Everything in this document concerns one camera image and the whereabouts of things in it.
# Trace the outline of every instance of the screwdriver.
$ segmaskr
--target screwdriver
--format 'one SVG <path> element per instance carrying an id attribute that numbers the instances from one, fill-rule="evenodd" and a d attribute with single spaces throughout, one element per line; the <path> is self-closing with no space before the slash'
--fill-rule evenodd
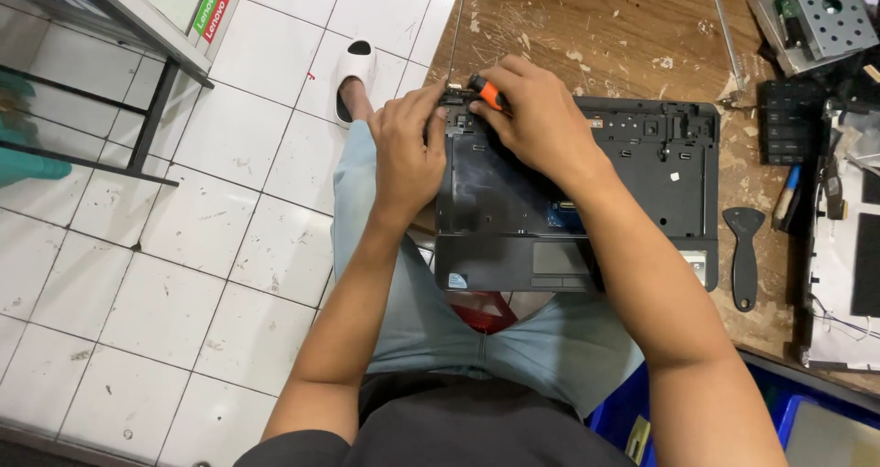
<path id="1" fill-rule="evenodd" d="M 479 97 L 483 98 L 483 101 L 488 102 L 495 110 L 501 111 L 507 116 L 513 116 L 511 103 L 507 101 L 504 94 L 498 92 L 498 88 L 493 86 L 492 82 L 483 79 L 479 75 L 473 75 L 467 83 L 467 88 L 478 93 Z"/>

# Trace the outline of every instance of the white slide sandal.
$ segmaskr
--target white slide sandal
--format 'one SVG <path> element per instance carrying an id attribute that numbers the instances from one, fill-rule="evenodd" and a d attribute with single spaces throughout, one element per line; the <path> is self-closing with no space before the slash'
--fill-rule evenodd
<path id="1" fill-rule="evenodd" d="M 373 81 L 376 79 L 376 49 L 369 41 L 364 39 L 353 41 L 339 57 L 339 62 L 336 64 L 336 77 L 334 78 L 336 82 L 336 123 L 344 129 L 350 127 L 354 122 L 339 94 L 342 81 L 348 77 L 360 79 L 369 96 L 369 91 L 373 88 Z"/>

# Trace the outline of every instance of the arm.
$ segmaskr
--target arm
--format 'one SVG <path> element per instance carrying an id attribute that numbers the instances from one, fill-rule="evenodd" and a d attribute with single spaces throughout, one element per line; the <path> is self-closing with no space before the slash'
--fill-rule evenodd
<path id="1" fill-rule="evenodd" d="M 445 86 L 441 80 L 388 101 L 369 119 L 377 148 L 376 199 L 354 254 L 302 343 L 262 440 L 320 429 L 352 444 L 358 435 L 358 392 L 380 335 L 401 239 L 440 189 L 446 168 L 446 111 L 436 108 Z"/>
<path id="2" fill-rule="evenodd" d="M 581 214 L 610 301 L 648 364 L 660 463 L 787 465 L 711 298 L 617 177 L 565 85 L 518 56 L 480 75 L 507 96 L 514 118 L 483 103 L 472 110 Z"/>

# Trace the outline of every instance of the touchpad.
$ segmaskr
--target touchpad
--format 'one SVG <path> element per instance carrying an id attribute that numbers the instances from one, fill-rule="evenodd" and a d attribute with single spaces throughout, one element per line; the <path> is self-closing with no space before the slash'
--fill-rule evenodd
<path id="1" fill-rule="evenodd" d="M 532 270 L 535 274 L 589 274 L 577 242 L 534 242 Z"/>

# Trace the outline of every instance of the wooden desk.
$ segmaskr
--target wooden desk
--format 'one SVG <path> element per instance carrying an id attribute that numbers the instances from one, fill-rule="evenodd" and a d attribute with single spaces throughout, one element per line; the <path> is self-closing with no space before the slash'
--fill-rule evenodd
<path id="1" fill-rule="evenodd" d="M 757 82 L 773 70 L 756 53 L 758 28 L 745 0 L 723 0 L 754 104 Z M 458 3 L 452 9 L 428 79 L 449 69 Z M 508 53 L 558 74 L 575 94 L 672 101 L 717 101 L 736 88 L 714 0 L 465 0 L 452 83 L 493 65 Z M 720 281 L 712 300 L 731 339 L 786 360 L 793 309 L 787 304 L 789 238 L 770 228 L 770 215 L 787 168 L 759 164 L 758 123 L 751 110 L 724 111 L 720 142 Z M 758 303 L 733 307 L 731 267 L 736 238 L 720 211 L 751 206 L 767 214 L 755 237 Z M 824 373 L 851 388 L 880 394 L 880 376 Z"/>

